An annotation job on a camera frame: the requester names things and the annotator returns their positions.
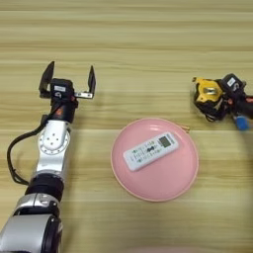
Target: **wooden table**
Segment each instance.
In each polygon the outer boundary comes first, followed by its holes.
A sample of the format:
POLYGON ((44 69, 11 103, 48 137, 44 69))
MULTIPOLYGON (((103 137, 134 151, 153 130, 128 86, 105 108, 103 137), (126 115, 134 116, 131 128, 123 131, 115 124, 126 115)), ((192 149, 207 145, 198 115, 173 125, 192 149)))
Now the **wooden table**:
MULTIPOLYGON (((239 132, 231 119, 208 123, 191 93, 192 77, 229 72, 253 93, 252 1, 1 0, 0 11, 0 227, 25 191, 11 181, 6 150, 48 112, 38 87, 55 60, 55 77, 71 79, 76 90, 86 88, 91 64, 98 82, 73 125, 63 252, 253 252, 252 131, 239 132), (138 200, 112 172, 117 134, 145 117, 189 126, 199 150, 197 181, 175 201, 138 200)), ((14 164, 27 179, 37 159, 36 138, 15 147, 14 164)))

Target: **black cable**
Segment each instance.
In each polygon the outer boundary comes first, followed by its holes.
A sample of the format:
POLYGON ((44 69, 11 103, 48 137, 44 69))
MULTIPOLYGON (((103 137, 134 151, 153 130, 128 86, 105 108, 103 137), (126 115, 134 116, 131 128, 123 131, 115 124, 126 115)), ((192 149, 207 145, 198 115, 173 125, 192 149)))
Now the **black cable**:
POLYGON ((60 103, 49 115, 47 115, 41 122, 41 124, 34 130, 26 132, 18 137, 16 137, 11 144, 8 147, 7 150, 7 163, 8 167, 12 176, 12 179, 15 183, 21 184, 21 185, 29 185, 29 182, 25 179, 23 179, 21 176, 19 176, 16 172, 16 169, 14 169, 13 164, 12 164, 12 159, 11 159, 11 151, 14 145, 16 145, 18 142, 25 138, 29 138, 31 136, 37 135, 42 129, 45 127, 46 123, 50 118, 55 114, 55 112, 62 106, 62 103, 60 103))

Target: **blue component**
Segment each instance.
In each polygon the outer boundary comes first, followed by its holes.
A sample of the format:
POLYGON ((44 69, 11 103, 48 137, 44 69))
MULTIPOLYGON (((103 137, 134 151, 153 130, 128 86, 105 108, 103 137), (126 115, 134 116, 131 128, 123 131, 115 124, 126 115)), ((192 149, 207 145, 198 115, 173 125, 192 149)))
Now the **blue component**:
POLYGON ((244 116, 237 116, 234 121, 239 130, 248 130, 250 128, 247 118, 244 116))

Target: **white remote control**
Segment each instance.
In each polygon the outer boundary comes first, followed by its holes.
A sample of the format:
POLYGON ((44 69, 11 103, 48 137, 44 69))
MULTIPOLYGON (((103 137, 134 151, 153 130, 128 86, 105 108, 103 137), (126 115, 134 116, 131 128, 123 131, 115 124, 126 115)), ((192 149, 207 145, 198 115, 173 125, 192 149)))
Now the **white remote control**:
POLYGON ((176 138, 170 132, 164 132, 148 141, 124 152, 124 159, 130 171, 141 167, 171 153, 179 147, 176 138))

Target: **pink plate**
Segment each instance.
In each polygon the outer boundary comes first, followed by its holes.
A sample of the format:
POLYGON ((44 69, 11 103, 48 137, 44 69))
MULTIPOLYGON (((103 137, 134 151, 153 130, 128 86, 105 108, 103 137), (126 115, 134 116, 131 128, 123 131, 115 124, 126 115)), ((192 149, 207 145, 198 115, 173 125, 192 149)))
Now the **pink plate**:
POLYGON ((199 168, 198 152, 190 136, 179 126, 161 119, 143 119, 126 126, 115 141, 111 162, 116 178, 127 191, 152 202, 169 201, 185 193, 199 168), (124 152, 165 131, 177 138, 179 148, 131 172, 124 152))

